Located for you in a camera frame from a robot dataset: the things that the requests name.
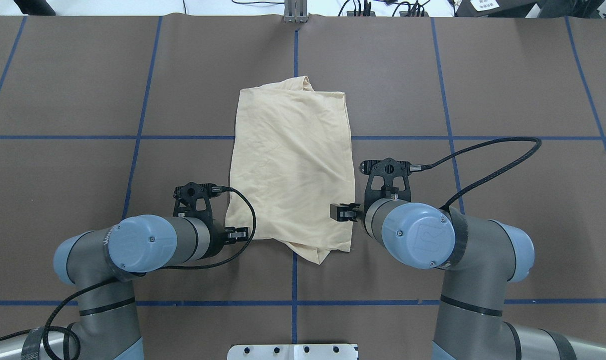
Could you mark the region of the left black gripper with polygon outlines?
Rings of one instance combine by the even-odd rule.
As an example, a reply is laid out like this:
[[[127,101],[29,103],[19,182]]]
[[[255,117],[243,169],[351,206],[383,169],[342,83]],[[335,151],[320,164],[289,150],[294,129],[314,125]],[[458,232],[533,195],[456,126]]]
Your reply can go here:
[[[247,242],[250,239],[248,227],[224,228],[215,219],[205,221],[204,224],[206,230],[201,230],[201,260],[218,255],[226,242]]]

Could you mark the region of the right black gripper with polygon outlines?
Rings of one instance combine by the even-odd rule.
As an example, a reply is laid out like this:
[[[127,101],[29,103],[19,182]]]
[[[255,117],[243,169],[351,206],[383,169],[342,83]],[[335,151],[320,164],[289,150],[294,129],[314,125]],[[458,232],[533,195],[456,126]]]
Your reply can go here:
[[[357,222],[366,233],[370,233],[373,226],[373,203],[331,203],[330,218],[337,222]]]

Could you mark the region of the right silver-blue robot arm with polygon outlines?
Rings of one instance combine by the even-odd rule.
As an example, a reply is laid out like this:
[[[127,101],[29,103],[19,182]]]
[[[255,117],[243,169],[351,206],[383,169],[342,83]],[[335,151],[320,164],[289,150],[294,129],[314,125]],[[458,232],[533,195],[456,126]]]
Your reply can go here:
[[[523,230],[396,198],[333,203],[330,217],[359,223],[402,264],[445,272],[433,360],[606,360],[604,344],[504,321],[507,285],[534,263]]]

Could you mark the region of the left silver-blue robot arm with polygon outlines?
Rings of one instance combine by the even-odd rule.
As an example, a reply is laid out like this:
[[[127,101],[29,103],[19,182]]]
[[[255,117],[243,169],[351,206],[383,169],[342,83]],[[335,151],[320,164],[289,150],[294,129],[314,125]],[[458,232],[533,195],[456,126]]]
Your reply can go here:
[[[146,214],[65,240],[54,271],[76,292],[44,325],[0,337],[0,360],[142,360],[133,281],[158,270],[194,270],[193,262],[226,245],[248,245],[253,230]]]

